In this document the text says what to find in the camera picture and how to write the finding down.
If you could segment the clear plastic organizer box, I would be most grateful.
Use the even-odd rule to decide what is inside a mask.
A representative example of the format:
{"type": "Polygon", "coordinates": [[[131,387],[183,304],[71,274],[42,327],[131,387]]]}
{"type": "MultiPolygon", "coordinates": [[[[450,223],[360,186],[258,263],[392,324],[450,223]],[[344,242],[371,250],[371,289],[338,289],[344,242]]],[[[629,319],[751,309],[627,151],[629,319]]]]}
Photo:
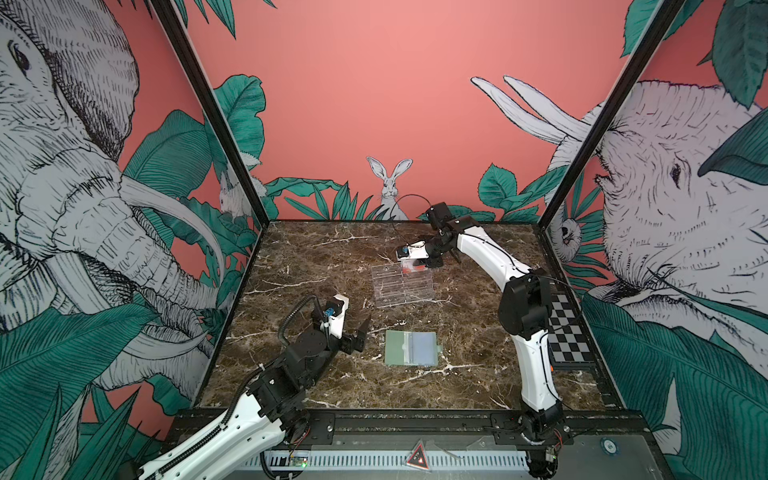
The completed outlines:
{"type": "Polygon", "coordinates": [[[374,302],[377,308],[387,308],[434,299],[432,271],[404,276],[400,263],[371,268],[374,302]]]}

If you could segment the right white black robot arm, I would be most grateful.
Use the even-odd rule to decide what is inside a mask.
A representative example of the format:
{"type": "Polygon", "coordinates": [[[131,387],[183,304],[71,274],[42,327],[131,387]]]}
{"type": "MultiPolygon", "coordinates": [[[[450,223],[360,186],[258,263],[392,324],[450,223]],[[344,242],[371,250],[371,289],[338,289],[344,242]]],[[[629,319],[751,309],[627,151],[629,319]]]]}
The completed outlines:
{"type": "Polygon", "coordinates": [[[556,438],[563,403],[552,377],[549,325],[552,295],[549,279],[514,258],[470,215],[454,216],[447,204],[430,206],[425,215],[436,231],[430,238],[397,250],[398,258],[415,266],[439,268],[443,255],[461,252],[497,284],[501,299],[499,323],[511,335],[520,368],[522,436],[532,445],[556,438]]]}

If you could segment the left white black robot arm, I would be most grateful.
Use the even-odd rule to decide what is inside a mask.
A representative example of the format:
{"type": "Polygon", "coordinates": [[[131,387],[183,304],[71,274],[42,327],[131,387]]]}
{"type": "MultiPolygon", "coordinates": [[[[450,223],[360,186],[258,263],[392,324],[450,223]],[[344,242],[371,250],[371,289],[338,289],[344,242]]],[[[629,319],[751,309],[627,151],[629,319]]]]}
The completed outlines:
{"type": "Polygon", "coordinates": [[[274,360],[247,377],[239,396],[175,448],[134,469],[134,479],[224,479],[249,458],[309,428],[303,406],[340,352],[361,352],[370,328],[336,337],[311,326],[274,360]]]}

